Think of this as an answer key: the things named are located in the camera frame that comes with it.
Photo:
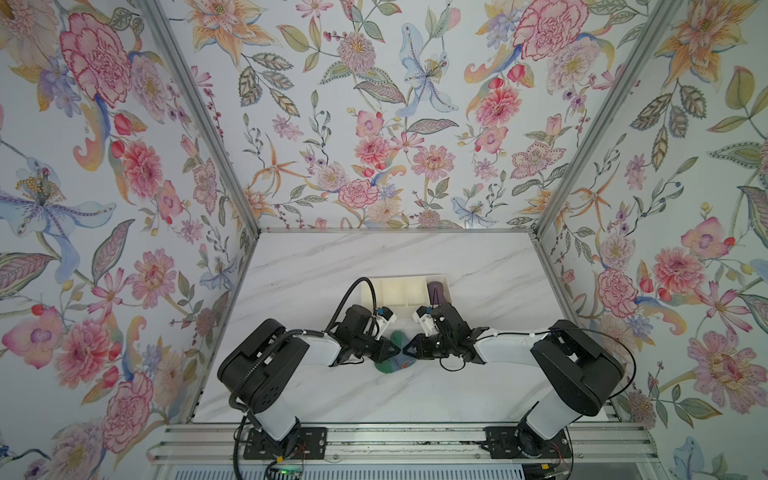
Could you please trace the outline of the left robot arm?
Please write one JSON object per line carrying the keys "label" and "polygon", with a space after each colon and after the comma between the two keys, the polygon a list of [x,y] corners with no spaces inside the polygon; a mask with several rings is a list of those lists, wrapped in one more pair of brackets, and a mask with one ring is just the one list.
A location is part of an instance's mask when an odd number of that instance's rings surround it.
{"label": "left robot arm", "polygon": [[371,312],[350,307],[331,330],[287,329],[267,319],[221,363],[217,379],[229,392],[228,404],[273,442],[282,442],[299,428],[298,418],[281,400],[299,366],[334,368],[369,359],[382,363],[401,348],[384,336],[397,320],[388,307]]}

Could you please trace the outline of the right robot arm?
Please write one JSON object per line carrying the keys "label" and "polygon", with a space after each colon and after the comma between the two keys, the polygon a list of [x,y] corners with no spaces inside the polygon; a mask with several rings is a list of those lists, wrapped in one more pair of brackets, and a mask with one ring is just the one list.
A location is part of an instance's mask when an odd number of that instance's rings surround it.
{"label": "right robot arm", "polygon": [[419,322],[431,324],[402,353],[418,360],[456,356],[469,364],[514,364],[537,367],[550,391],[510,431],[520,447],[531,451],[563,433],[573,422],[594,417],[616,393],[626,371],[594,340],[592,331],[560,319],[539,332],[471,328],[450,303],[421,307]]}

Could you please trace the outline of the blue orange green sock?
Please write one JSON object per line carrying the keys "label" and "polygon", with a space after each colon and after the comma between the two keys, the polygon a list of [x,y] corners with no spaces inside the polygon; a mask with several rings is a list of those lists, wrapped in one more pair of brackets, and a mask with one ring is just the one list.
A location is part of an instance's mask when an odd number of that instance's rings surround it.
{"label": "blue orange green sock", "polygon": [[[412,337],[405,331],[396,330],[390,335],[389,339],[399,348],[403,348],[411,341]],[[416,358],[404,353],[399,353],[381,363],[375,363],[374,366],[376,370],[382,374],[394,374],[401,370],[412,367],[416,363]]]}

